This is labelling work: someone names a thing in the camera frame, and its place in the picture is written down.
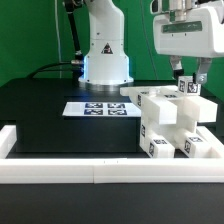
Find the white stacked blocks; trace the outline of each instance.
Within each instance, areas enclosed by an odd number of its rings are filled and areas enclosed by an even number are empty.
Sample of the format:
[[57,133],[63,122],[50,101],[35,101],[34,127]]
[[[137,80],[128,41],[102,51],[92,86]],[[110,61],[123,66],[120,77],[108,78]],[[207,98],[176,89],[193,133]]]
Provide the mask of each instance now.
[[208,158],[214,147],[199,136],[197,122],[216,121],[217,104],[200,97],[201,86],[182,76],[178,86],[127,87],[141,109],[140,147],[152,158],[174,157],[175,148],[190,158]]

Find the green wall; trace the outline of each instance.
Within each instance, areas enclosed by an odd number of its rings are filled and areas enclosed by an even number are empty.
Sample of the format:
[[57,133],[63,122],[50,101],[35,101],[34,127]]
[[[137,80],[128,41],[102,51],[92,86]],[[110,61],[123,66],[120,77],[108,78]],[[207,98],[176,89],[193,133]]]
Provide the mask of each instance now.
[[[130,57],[130,75],[136,80],[154,80],[155,72],[150,60],[146,36],[151,49],[156,73],[160,80],[172,79],[167,56],[157,55],[152,38],[153,17],[149,12],[150,0],[114,0],[125,14],[125,52]],[[54,0],[11,0],[0,2],[0,85],[10,79],[25,77],[36,68],[57,62],[58,47],[55,28]],[[62,45],[62,60],[73,58],[73,45],[67,15],[58,0],[58,16]],[[76,11],[81,47],[84,53],[89,49],[88,11],[84,7]],[[196,69],[196,60],[184,58],[183,66],[190,75]],[[206,88],[224,99],[224,59],[214,59],[209,71]],[[59,77],[59,74],[39,74]]]

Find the warning label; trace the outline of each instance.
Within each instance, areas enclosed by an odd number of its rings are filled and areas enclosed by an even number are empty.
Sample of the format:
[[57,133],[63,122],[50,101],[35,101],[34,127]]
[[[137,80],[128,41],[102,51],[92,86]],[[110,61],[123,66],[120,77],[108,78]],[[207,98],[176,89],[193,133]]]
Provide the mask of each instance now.
[[110,45],[107,43],[104,49],[101,52],[102,54],[113,54]]

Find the black platform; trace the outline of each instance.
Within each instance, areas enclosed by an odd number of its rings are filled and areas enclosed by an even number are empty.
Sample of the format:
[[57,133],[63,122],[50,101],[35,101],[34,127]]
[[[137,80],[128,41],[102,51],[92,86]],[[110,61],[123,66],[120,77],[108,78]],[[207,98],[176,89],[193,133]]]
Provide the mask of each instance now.
[[[174,81],[137,81],[171,85]],[[217,123],[205,124],[220,140],[224,136],[223,105]],[[70,79],[15,79],[0,88],[0,127],[16,124],[17,143],[9,157],[145,157],[139,147],[140,118],[63,117],[67,102],[130,102],[119,92],[78,88]]]

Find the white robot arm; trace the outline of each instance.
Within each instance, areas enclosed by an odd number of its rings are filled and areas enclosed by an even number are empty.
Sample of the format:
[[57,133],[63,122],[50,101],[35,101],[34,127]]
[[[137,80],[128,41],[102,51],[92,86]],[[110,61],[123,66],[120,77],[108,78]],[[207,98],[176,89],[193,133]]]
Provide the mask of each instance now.
[[85,4],[90,19],[90,51],[84,57],[82,87],[114,91],[133,82],[129,77],[129,58],[124,52],[124,15],[112,0],[64,0],[66,10]]
[[223,0],[154,0],[151,12],[160,14],[153,23],[158,54],[170,55],[174,74],[180,75],[181,56],[197,57],[194,80],[206,83],[212,58],[224,56]]

